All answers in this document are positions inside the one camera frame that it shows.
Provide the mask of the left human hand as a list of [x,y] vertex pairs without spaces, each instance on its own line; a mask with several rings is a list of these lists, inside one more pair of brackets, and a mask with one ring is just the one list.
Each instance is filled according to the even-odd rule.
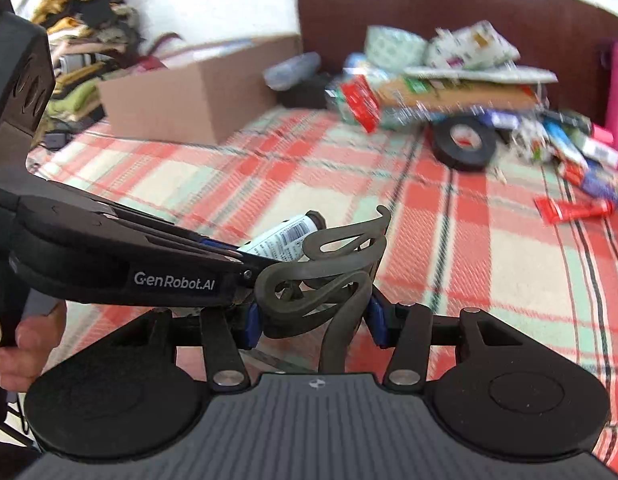
[[64,300],[46,315],[30,316],[15,330],[15,344],[2,345],[0,325],[0,387],[11,392],[27,392],[38,378],[51,352],[62,341],[66,328],[67,306]]

